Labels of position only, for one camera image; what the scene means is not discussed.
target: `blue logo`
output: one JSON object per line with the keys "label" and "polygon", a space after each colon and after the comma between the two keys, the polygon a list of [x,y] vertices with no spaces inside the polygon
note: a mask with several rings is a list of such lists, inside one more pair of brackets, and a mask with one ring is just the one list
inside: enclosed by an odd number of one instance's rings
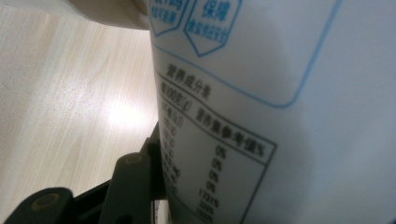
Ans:
{"label": "blue logo", "polygon": [[195,0],[184,33],[199,57],[227,44],[242,0]]}
{"label": "blue logo", "polygon": [[189,0],[152,0],[149,19],[155,36],[177,30]]}

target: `light wood surface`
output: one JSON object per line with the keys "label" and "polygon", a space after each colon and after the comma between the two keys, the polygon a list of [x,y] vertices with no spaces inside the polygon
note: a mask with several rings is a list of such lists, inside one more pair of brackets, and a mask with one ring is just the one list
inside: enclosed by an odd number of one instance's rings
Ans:
{"label": "light wood surface", "polygon": [[0,223],[49,187],[111,178],[157,122],[148,31],[0,5]]}

